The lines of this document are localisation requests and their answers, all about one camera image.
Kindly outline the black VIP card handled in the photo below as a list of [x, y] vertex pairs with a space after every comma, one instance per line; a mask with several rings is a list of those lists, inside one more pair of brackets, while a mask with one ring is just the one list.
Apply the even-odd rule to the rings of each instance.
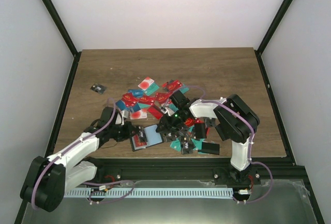
[[147, 143], [147, 137], [144, 127], [142, 126], [137, 127], [137, 135], [138, 135], [138, 141], [140, 143]]

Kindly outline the black leather card holder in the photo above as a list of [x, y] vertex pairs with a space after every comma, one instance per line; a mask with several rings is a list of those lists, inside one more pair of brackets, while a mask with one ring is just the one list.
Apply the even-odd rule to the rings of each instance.
[[156, 124], [144, 127], [146, 137], [147, 137], [147, 146], [145, 148], [135, 149], [134, 144], [129, 139], [132, 151], [136, 152], [139, 150], [143, 150], [143, 149], [164, 143], [164, 140], [163, 140], [161, 134], [156, 132], [156, 128], [157, 128]]

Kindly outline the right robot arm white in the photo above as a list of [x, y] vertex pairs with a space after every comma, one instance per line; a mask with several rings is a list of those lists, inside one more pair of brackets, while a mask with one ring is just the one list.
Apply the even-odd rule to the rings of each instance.
[[231, 140], [232, 156], [229, 177], [232, 182], [242, 184], [248, 179], [251, 165], [251, 147], [260, 119], [237, 95], [217, 100], [194, 98], [190, 100], [181, 91], [170, 97], [178, 108], [173, 114], [165, 113], [157, 124], [157, 133], [179, 132], [188, 119], [218, 120], [215, 126], [222, 141]]

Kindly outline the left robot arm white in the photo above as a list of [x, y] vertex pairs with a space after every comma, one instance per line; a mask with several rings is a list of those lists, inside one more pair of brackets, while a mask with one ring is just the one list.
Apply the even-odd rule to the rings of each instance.
[[86, 159], [109, 140], [122, 142], [145, 137], [142, 126], [126, 121], [119, 110], [105, 107], [71, 144], [48, 157], [36, 157], [29, 167], [20, 191], [20, 198], [34, 209], [54, 211], [66, 192], [91, 181], [101, 184], [106, 178], [104, 169]]

